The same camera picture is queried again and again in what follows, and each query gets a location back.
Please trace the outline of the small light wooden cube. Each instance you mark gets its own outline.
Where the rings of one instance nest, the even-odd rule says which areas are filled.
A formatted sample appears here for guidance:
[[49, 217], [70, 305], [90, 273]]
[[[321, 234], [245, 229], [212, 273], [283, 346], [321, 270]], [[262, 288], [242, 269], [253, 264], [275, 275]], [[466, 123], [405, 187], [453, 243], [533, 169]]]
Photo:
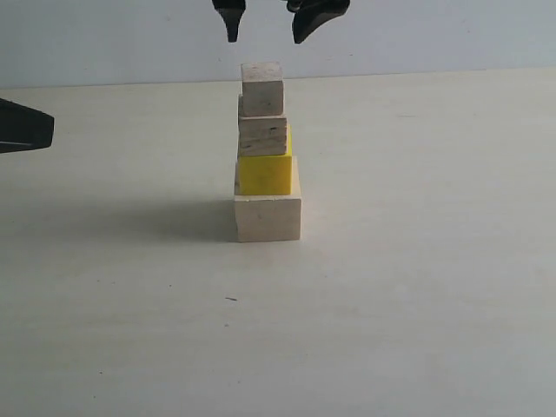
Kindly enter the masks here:
[[245, 116], [280, 116], [284, 112], [284, 84], [278, 62], [243, 63], [242, 104]]

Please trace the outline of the medium plywood cube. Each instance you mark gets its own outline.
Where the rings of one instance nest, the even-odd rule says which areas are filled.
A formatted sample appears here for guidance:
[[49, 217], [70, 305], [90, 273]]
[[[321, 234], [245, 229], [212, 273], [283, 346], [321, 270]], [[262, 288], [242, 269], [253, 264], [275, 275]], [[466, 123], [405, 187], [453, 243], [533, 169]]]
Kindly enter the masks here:
[[246, 116], [243, 95], [238, 96], [238, 156], [280, 156], [288, 152], [288, 119]]

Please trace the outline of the yellow cube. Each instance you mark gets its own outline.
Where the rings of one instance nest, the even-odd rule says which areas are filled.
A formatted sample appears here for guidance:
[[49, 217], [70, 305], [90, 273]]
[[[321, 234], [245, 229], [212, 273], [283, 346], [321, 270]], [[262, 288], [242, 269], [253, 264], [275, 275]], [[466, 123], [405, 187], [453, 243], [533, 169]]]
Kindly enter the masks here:
[[240, 195], [290, 195], [294, 154], [291, 125], [287, 126], [286, 152], [274, 156], [239, 156], [237, 179]]

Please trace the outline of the large pale wooden cube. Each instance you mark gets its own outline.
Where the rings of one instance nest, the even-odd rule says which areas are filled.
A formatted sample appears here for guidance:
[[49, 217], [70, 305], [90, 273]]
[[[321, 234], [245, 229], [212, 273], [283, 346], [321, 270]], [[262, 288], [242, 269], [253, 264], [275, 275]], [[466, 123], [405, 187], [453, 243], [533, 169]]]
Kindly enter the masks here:
[[295, 156], [290, 195], [240, 195], [239, 191], [239, 169], [235, 167], [234, 211], [239, 242], [280, 242], [301, 239], [301, 183]]

